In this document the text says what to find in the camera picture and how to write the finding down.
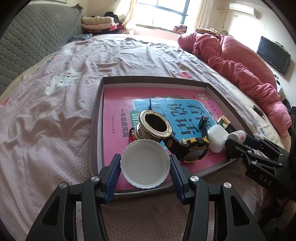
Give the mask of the small white pill bottle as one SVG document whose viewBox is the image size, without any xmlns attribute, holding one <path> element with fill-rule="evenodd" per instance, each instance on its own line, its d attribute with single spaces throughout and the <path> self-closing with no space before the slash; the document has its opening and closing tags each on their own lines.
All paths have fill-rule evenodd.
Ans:
<svg viewBox="0 0 296 241">
<path fill-rule="evenodd" d="M 231 132 L 226 139 L 232 139 L 242 144 L 246 140 L 246 132 L 243 130 Z"/>
</svg>

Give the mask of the white earbuds case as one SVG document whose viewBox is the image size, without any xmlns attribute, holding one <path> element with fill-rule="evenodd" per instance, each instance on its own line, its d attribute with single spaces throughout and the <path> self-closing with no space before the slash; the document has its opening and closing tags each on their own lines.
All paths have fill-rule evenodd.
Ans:
<svg viewBox="0 0 296 241">
<path fill-rule="evenodd" d="M 209 149 L 214 153 L 220 153 L 225 147 L 225 141 L 229 133 L 220 125 L 215 124 L 207 130 Z"/>
</svg>

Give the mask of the black gold rectangular box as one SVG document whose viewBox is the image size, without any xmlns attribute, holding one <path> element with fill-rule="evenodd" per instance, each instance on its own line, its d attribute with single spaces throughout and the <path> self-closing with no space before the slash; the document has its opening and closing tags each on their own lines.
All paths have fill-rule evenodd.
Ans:
<svg viewBox="0 0 296 241">
<path fill-rule="evenodd" d="M 222 126 L 227 133 L 232 133 L 237 131 L 237 128 L 224 115 L 221 115 L 218 118 L 217 124 Z"/>
</svg>

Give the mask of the black yellow digital wristwatch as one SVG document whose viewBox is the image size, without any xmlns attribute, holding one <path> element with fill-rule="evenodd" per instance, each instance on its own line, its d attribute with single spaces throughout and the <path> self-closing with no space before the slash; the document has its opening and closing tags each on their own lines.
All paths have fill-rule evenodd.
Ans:
<svg viewBox="0 0 296 241">
<path fill-rule="evenodd" d="M 216 122 L 201 102 L 151 98 L 149 109 L 170 123 L 172 134 L 163 143 L 178 160 L 192 163 L 205 157 L 209 147 L 208 129 Z"/>
</svg>

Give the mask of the white ribbed plastic lid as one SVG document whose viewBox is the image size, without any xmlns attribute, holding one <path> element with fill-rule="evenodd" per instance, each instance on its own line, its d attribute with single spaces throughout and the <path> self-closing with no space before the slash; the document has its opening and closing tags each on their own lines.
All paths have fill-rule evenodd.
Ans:
<svg viewBox="0 0 296 241">
<path fill-rule="evenodd" d="M 140 189 L 152 189 L 164 183 L 171 164 L 169 154 L 160 143 L 142 139 L 125 148 L 120 167 L 128 183 Z"/>
</svg>

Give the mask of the red black lighter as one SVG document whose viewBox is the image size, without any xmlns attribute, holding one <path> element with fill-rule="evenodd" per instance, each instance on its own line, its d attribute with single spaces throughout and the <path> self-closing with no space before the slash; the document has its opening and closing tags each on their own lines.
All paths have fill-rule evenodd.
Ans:
<svg viewBox="0 0 296 241">
<path fill-rule="evenodd" d="M 137 138 L 136 138 L 135 133 L 134 133 L 134 128 L 131 128 L 129 130 L 129 142 L 132 143 L 132 142 L 134 142 L 136 140 L 137 140 Z"/>
</svg>

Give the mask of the brass threaded pipe fitting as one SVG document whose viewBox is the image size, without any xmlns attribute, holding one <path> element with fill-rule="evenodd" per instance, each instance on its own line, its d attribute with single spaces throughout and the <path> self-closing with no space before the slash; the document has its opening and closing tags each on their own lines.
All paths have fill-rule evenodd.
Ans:
<svg viewBox="0 0 296 241">
<path fill-rule="evenodd" d="M 139 115 L 139 123 L 134 130 L 137 140 L 150 139 L 160 142 L 172 134 L 169 121 L 158 112 L 144 110 Z"/>
</svg>

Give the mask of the grey shallow cardboard tray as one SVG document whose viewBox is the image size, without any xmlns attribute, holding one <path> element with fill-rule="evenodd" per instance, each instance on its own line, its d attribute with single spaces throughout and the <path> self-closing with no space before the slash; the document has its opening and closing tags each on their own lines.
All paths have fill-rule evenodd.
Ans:
<svg viewBox="0 0 296 241">
<path fill-rule="evenodd" d="M 117 76 L 102 78 L 97 90 L 90 134 L 90 172 L 97 175 L 130 144 L 131 128 L 142 126 L 145 138 L 196 143 L 207 125 L 225 115 L 235 130 L 251 134 L 246 122 L 212 85 L 181 78 Z"/>
</svg>

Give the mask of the pink blue children's book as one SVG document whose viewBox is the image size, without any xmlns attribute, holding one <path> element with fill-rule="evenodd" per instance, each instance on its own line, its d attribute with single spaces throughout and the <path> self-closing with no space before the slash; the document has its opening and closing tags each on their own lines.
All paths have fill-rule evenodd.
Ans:
<svg viewBox="0 0 296 241">
<path fill-rule="evenodd" d="M 170 154 L 199 177 L 228 164 L 223 149 L 207 147 L 207 130 L 224 112 L 204 90 L 105 87 L 98 100 L 98 167 L 119 155 L 118 194 L 171 186 Z"/>
</svg>

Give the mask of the black flat screen television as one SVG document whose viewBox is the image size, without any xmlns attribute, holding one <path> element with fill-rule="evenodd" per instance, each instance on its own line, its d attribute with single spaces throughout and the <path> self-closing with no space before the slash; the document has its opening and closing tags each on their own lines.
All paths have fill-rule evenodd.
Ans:
<svg viewBox="0 0 296 241">
<path fill-rule="evenodd" d="M 261 36 L 257 54 L 285 75 L 290 65 L 291 55 L 281 45 Z"/>
</svg>

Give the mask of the pink patterned bed sheet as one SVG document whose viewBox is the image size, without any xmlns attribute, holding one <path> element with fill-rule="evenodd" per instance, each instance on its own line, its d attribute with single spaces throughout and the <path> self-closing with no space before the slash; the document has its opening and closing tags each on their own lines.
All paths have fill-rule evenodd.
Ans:
<svg viewBox="0 0 296 241">
<path fill-rule="evenodd" d="M 57 84 L 54 77 L 66 78 L 66 70 L 74 70 L 74 79 Z M 26 239 L 58 184 L 90 177 L 91 118 L 102 77 L 187 73 L 215 85 L 218 79 L 209 70 L 195 56 L 165 44 L 89 40 L 65 45 L 23 80 L 1 106 L 1 221 L 12 237 Z M 230 182 L 258 219 L 263 188 L 244 172 L 236 161 L 204 180 Z M 182 240 L 188 206 L 166 193 L 110 202 L 102 212 L 109 240 Z"/>
</svg>

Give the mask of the pink quilted duvet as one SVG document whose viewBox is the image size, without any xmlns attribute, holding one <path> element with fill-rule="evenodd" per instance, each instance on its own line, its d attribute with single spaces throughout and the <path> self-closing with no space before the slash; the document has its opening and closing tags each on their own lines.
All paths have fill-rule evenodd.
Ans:
<svg viewBox="0 0 296 241">
<path fill-rule="evenodd" d="M 183 50 L 204 60 L 209 67 L 215 69 L 253 99 L 281 137 L 288 134 L 292 121 L 287 108 L 280 101 L 276 86 L 263 83 L 257 75 L 241 63 L 223 58 L 221 41 L 217 37 L 194 32 L 181 35 L 178 38 L 178 44 Z"/>
</svg>

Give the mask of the cream window curtain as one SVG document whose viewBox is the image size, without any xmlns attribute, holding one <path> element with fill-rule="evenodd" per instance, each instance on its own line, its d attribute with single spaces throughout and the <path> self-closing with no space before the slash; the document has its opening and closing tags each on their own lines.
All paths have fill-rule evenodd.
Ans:
<svg viewBox="0 0 296 241">
<path fill-rule="evenodd" d="M 208 28 L 214 0 L 201 0 L 195 21 L 195 28 Z"/>
</svg>

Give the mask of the grey quilted headboard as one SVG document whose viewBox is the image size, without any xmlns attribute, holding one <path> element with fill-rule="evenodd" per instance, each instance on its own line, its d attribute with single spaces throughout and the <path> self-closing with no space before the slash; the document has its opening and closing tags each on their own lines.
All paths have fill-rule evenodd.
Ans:
<svg viewBox="0 0 296 241">
<path fill-rule="evenodd" d="M 82 33 L 81 5 L 29 4 L 1 37 L 1 92 L 23 72 Z"/>
</svg>

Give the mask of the stack of folded clothes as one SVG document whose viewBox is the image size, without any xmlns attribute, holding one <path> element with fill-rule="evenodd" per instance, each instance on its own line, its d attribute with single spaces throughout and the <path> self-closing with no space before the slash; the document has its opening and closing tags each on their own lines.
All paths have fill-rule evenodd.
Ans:
<svg viewBox="0 0 296 241">
<path fill-rule="evenodd" d="M 124 27 L 119 17 L 113 12 L 107 12 L 104 16 L 83 16 L 81 28 L 84 34 L 105 35 L 122 34 Z"/>
</svg>

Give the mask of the white wall air conditioner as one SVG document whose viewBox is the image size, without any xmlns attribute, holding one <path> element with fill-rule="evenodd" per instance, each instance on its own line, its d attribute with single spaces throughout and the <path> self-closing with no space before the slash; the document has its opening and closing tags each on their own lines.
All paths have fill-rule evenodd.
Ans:
<svg viewBox="0 0 296 241">
<path fill-rule="evenodd" d="M 255 18 L 257 18 L 258 15 L 255 8 L 243 4 L 229 3 L 229 9 Z"/>
</svg>

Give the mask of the window with teal frame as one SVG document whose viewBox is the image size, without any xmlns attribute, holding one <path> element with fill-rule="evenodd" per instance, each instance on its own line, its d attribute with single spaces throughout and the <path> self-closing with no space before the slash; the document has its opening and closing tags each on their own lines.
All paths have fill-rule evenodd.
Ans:
<svg viewBox="0 0 296 241">
<path fill-rule="evenodd" d="M 138 25 L 172 30 L 185 22 L 189 0 L 137 1 L 135 22 Z"/>
</svg>

